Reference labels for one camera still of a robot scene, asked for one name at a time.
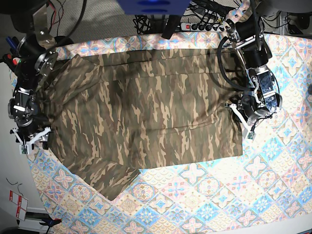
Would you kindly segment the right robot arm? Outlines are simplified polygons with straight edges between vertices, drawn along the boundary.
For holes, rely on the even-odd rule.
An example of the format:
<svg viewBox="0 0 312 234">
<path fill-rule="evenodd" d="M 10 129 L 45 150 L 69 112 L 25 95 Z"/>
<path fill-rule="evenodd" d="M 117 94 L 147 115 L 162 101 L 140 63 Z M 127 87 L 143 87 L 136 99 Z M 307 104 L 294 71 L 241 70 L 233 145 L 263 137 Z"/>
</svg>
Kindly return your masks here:
<svg viewBox="0 0 312 234">
<path fill-rule="evenodd" d="M 37 98 L 39 83 L 54 69 L 58 53 L 56 48 L 72 43 L 69 36 L 52 36 L 50 31 L 56 23 L 56 12 L 47 18 L 47 8 L 55 10 L 50 0 L 9 0 L 2 12 L 10 16 L 13 27 L 25 36 L 22 39 L 7 37 L 10 53 L 2 56 L 17 76 L 13 96 L 9 100 L 8 115 L 17 124 L 10 131 L 21 145 L 32 145 L 35 141 L 46 143 L 51 127 L 41 111 Z"/>
</svg>

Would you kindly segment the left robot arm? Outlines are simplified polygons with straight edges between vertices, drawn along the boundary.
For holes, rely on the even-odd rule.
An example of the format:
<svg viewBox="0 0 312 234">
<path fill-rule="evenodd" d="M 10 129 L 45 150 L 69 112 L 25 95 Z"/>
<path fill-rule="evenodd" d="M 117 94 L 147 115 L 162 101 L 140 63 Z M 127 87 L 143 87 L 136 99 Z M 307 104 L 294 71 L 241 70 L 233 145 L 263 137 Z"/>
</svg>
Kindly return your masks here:
<svg viewBox="0 0 312 234">
<path fill-rule="evenodd" d="M 267 64 L 272 58 L 271 50 L 264 39 L 264 23 L 257 14 L 255 0 L 244 0 L 237 9 L 225 17 L 222 27 L 226 36 L 217 48 L 217 61 L 225 81 L 242 91 L 233 112 L 243 124 L 256 126 L 260 120 L 272 118 L 282 106 L 282 96 L 276 78 Z M 245 70 L 245 86 L 230 80 L 225 72 L 221 52 L 229 42 Z"/>
</svg>

